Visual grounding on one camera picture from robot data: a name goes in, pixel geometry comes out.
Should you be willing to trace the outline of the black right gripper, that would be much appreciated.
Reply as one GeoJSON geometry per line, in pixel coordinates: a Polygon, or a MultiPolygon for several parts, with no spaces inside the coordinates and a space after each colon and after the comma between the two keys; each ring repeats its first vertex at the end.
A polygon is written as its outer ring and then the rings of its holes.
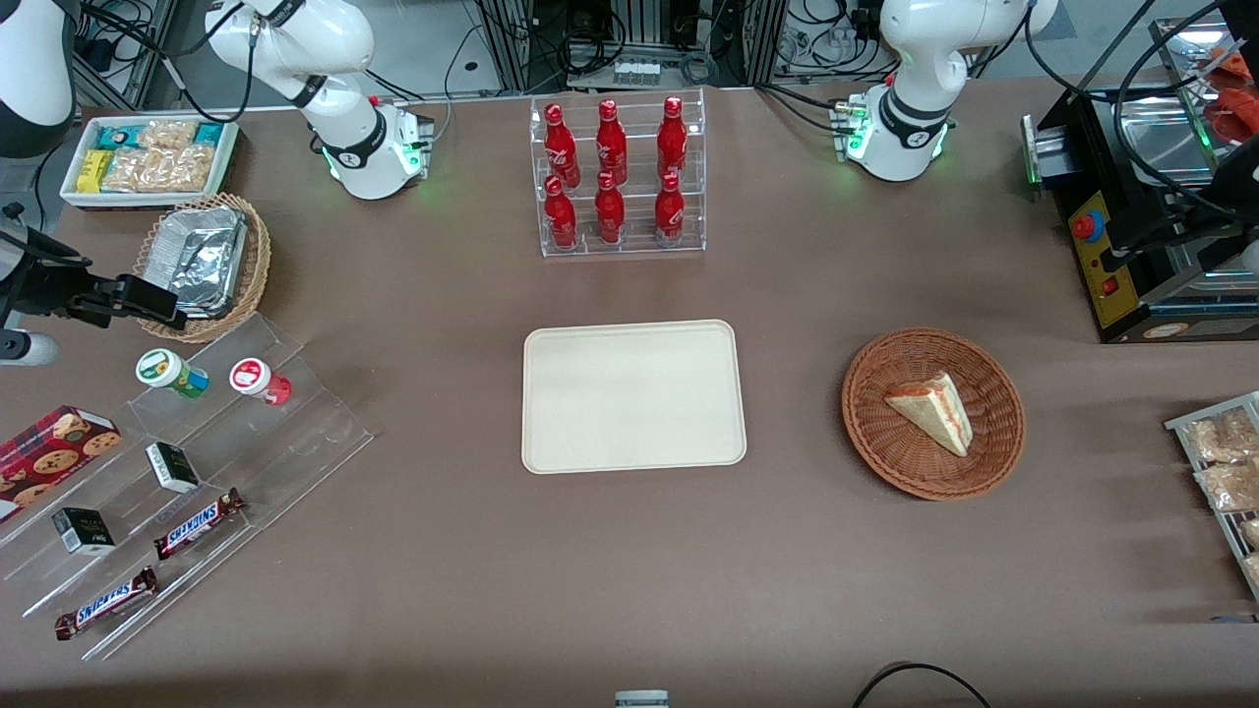
{"type": "MultiPolygon", "coordinates": [[[[89,261],[39,231],[26,231],[26,244],[15,247],[18,236],[3,232],[3,254],[18,254],[18,265],[3,277],[3,319],[18,311],[29,317],[62,317],[97,328],[110,328],[115,300],[99,294],[107,278],[89,273],[89,261]]],[[[116,278],[116,311],[121,317],[157,323],[183,331],[186,314],[178,296],[133,273],[116,278]]]]}

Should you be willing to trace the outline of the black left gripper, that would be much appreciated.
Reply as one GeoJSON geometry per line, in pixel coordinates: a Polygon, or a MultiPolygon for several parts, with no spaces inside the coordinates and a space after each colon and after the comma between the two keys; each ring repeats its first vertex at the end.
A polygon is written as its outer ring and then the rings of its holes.
{"type": "Polygon", "coordinates": [[[1241,233],[1256,229],[1258,220],[1258,147],[1234,147],[1222,157],[1211,180],[1197,190],[1186,190],[1176,180],[1156,171],[1160,181],[1177,193],[1168,226],[1155,232],[1153,248],[1188,243],[1214,232],[1238,227],[1241,233]]]}

